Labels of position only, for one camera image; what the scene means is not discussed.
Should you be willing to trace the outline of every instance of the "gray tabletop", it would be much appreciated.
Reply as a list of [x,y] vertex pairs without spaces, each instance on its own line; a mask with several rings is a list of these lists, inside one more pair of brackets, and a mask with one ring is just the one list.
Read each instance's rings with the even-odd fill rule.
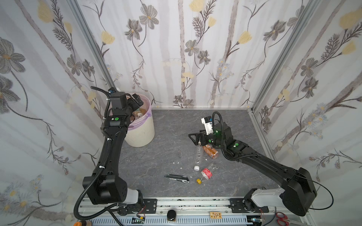
[[[241,140],[265,154],[246,110],[218,110],[223,121]],[[140,189],[144,197],[229,197],[244,196],[251,188],[277,188],[277,184],[257,170],[239,162],[226,160],[220,153],[212,159],[206,153],[200,168],[216,162],[219,169],[210,180],[203,180],[194,171],[196,146],[189,133],[205,129],[201,118],[214,110],[153,110],[155,137],[146,146],[135,148],[123,143],[119,160],[119,175],[129,188]],[[164,178],[165,174],[187,176],[189,184]]]

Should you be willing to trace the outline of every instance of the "white trash can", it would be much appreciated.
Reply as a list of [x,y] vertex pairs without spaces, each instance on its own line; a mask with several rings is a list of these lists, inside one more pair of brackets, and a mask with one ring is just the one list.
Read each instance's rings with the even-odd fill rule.
[[134,120],[128,126],[128,132],[125,141],[132,147],[145,146],[146,144],[150,143],[155,136],[151,102],[145,95],[138,95],[143,101],[143,105],[140,108],[145,109],[147,112],[139,119]]

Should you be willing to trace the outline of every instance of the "wall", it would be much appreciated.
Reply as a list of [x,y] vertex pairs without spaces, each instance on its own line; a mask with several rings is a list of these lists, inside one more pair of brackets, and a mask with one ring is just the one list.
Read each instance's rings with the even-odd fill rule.
[[[362,4],[322,1],[254,112],[278,160],[307,169],[334,195],[319,225],[360,225]],[[331,203],[318,188],[314,208]]]
[[101,71],[66,1],[1,1],[0,38],[1,224],[72,225],[103,145]]
[[78,0],[116,86],[154,107],[250,107],[307,1]]

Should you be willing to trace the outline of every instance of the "yellow card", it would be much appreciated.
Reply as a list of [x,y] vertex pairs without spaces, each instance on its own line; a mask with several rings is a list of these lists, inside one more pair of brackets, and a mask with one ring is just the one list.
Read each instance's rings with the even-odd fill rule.
[[211,219],[222,219],[220,212],[210,212]]

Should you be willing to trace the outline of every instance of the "red bottle label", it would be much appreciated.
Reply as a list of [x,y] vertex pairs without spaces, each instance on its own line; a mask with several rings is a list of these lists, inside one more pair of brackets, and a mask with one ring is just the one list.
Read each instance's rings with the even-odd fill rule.
[[203,172],[204,172],[204,173],[206,174],[206,176],[210,179],[210,177],[212,176],[211,171],[208,170],[207,168],[205,168],[205,169],[203,170]]

